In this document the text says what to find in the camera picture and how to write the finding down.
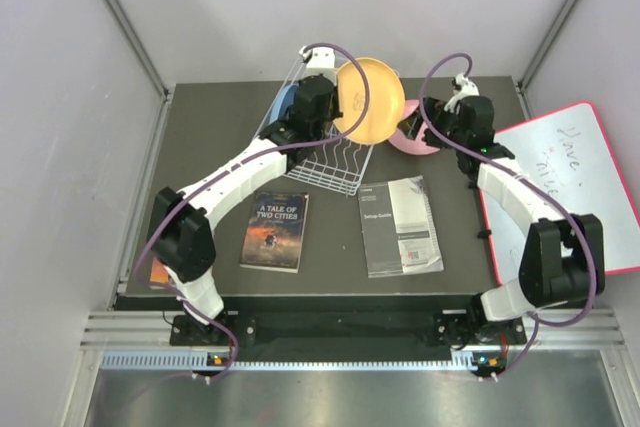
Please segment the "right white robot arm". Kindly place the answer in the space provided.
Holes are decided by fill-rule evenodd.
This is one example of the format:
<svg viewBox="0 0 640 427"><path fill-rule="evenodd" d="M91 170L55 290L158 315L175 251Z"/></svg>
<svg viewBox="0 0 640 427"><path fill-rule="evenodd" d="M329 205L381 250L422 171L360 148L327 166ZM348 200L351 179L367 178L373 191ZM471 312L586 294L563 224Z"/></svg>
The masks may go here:
<svg viewBox="0 0 640 427"><path fill-rule="evenodd" d="M398 125L408 139L454 149L472 187L496 201L525 236L516 279L470 301L467 331L481 343L498 336L504 323L542 308L575 302L590 308L605 288L601 221L569 213L537 187L495 141L493 121L491 100L470 95L447 102L425 97Z"/></svg>

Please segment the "pink plate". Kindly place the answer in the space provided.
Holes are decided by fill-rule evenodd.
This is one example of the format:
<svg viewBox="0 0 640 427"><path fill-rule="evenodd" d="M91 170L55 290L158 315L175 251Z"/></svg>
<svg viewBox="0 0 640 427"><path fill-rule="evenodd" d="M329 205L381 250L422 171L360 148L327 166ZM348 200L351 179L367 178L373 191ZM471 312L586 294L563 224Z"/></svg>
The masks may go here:
<svg viewBox="0 0 640 427"><path fill-rule="evenodd" d="M416 99L407 100L405 102L402 120L407 119L415 112L419 112L419 101ZM388 142L397 150L413 156L426 156L436 153L438 148L431 147L422 140L425 131L426 125L422 124L421 129L419 130L419 137L416 139L409 139L401 130L397 129L388 139Z"/></svg>

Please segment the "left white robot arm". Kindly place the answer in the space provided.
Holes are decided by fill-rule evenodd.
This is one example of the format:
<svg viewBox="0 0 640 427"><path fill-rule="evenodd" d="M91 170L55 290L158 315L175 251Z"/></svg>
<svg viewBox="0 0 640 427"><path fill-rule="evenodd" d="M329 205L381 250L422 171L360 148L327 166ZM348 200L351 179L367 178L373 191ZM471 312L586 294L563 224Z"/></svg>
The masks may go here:
<svg viewBox="0 0 640 427"><path fill-rule="evenodd" d="M303 78L292 104L234 159L189 187L167 187L156 195L147 239L203 342L220 341L227 329L212 274L215 227L259 187L308 158L339 116L334 83L321 75Z"/></svg>

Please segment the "orange plate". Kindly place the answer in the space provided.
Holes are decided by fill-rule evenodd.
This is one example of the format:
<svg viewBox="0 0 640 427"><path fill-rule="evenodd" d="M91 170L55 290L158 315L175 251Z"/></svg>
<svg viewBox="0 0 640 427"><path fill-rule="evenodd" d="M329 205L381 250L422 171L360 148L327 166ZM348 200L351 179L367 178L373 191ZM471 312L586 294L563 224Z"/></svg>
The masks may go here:
<svg viewBox="0 0 640 427"><path fill-rule="evenodd" d="M367 113L359 126L347 136L352 142L375 145L388 140L402 120L405 93L396 72L384 62L361 57L358 63L369 85ZM362 77L352 62L340 66L336 74L339 107L343 114L334 120L340 133L349 130L360 118L365 105Z"/></svg>

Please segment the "white wire dish rack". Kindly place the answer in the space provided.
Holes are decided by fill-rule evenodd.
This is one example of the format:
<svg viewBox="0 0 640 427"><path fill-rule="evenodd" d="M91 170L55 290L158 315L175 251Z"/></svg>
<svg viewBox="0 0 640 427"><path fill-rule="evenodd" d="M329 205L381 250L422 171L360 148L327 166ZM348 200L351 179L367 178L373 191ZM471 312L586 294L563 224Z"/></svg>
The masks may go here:
<svg viewBox="0 0 640 427"><path fill-rule="evenodd" d="M337 74L338 68L350 61L341 54L335 54L335 56ZM280 89L303 79L301 77L303 67L302 60L296 60ZM269 125L271 106L259 125L259 130L263 130ZM287 176L307 184L353 196L362 182L373 147L377 144L357 144L347 137L340 138L340 134L334 121L330 123L325 135L334 141L314 148L306 159L287 173Z"/></svg>

